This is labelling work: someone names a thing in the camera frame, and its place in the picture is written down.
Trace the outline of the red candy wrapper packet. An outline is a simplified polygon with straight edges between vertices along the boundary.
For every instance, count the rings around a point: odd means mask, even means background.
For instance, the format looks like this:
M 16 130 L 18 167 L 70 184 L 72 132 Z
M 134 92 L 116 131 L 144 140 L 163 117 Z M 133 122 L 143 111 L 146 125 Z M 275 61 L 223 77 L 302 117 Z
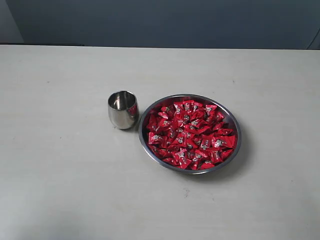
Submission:
M 185 170 L 190 164 L 191 160 L 187 156 L 188 151 L 185 148 L 180 148 L 178 152 L 173 155 L 174 165 L 180 169 Z
M 155 132 L 148 133 L 148 144 L 149 145 L 160 145 L 163 148 L 167 146 L 167 136 L 157 134 Z
M 174 102 L 173 106 L 175 108 L 176 114 L 180 114 L 181 112 L 183 112 L 185 110 L 183 102 Z
M 229 148 L 233 149 L 236 145 L 236 137 L 234 135 L 231 136 L 213 136 L 211 140 L 211 145 L 214 148 Z

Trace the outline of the round stainless steel plate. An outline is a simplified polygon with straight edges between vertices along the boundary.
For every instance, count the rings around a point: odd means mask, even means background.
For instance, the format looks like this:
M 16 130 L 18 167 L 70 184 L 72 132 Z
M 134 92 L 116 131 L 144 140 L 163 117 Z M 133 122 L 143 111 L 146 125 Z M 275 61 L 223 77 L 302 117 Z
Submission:
M 174 102 L 183 102 L 184 111 L 176 114 Z M 149 132 L 167 136 L 166 147 L 148 144 Z M 151 104 L 141 115 L 138 135 L 146 153 L 160 165 L 189 175 L 216 171 L 237 155 L 242 141 L 240 125 L 220 103 L 195 94 L 166 96 Z M 216 148 L 212 138 L 235 136 L 234 148 Z M 191 160 L 186 169 L 175 166 L 174 153 L 187 150 Z

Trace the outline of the stainless steel cup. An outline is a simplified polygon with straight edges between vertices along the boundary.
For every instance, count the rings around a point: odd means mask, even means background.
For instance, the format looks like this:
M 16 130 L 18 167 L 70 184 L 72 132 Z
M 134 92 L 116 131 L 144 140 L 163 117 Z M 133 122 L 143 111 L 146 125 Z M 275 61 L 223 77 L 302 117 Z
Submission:
M 108 116 L 112 125 L 120 130 L 127 130 L 136 125 L 140 112 L 136 96 L 126 90 L 111 94 L 107 100 Z

